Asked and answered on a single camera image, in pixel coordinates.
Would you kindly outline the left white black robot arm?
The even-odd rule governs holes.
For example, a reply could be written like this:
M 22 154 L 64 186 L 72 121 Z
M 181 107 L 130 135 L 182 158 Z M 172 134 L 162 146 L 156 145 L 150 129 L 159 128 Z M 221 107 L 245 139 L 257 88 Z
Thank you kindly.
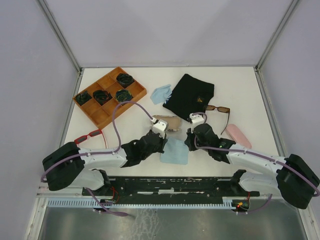
M 104 169 L 136 166 L 152 154 L 163 153 L 166 143 L 165 132 L 152 130 L 140 139 L 122 144 L 119 150 L 80 148 L 68 142 L 43 159 L 44 173 L 40 180 L 48 184 L 50 191 L 73 186 L 106 195 L 111 183 Z

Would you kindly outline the marble pattern glasses case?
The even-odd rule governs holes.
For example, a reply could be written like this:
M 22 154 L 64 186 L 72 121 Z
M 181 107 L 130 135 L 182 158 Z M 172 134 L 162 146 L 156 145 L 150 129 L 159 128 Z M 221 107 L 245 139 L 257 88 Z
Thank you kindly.
M 182 126 L 182 120 L 173 115 L 153 115 L 153 118 L 167 122 L 167 132 L 178 132 Z

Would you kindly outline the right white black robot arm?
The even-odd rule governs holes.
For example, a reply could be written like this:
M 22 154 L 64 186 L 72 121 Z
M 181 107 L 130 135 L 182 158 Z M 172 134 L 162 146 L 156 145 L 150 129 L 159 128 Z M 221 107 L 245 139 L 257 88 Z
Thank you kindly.
M 231 193 L 236 196 L 252 191 L 280 194 L 292 206 L 306 209 L 311 199 L 320 195 L 320 179 L 298 155 L 259 153 L 233 140 L 219 138 L 207 123 L 189 128 L 186 135 L 189 151 L 203 150 L 217 162 L 244 168 L 229 183 Z

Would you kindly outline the light blue cleaning cloth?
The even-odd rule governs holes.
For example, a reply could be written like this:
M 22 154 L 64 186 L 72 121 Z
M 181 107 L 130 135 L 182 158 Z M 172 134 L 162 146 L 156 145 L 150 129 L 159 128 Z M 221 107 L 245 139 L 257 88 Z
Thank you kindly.
M 166 164 L 187 165 L 189 149 L 187 145 L 179 139 L 169 137 L 160 154 L 160 161 Z

